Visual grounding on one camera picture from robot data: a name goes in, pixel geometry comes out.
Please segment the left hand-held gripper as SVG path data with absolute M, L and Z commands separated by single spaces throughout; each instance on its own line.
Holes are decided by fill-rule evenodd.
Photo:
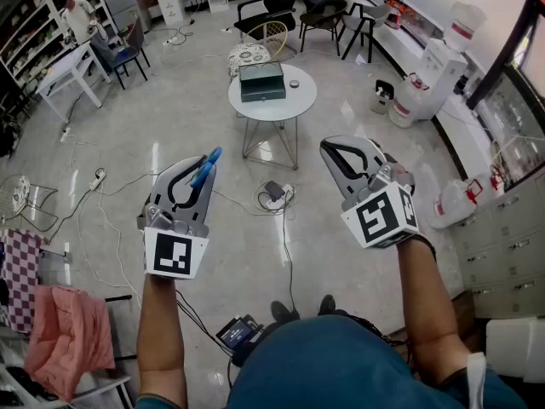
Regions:
M 204 160 L 205 156 L 182 159 L 155 181 L 149 204 L 137 218 L 144 238 L 145 274 L 195 278 L 209 243 L 209 228 L 204 223 L 216 173 L 216 165 Z M 191 190 L 186 201 L 174 195 L 180 182 Z

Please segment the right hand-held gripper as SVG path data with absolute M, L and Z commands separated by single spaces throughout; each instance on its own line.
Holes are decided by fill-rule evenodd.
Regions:
M 396 160 L 375 141 L 333 135 L 320 142 L 319 151 L 344 198 L 341 219 L 363 248 L 386 249 L 419 233 L 412 174 L 399 175 Z

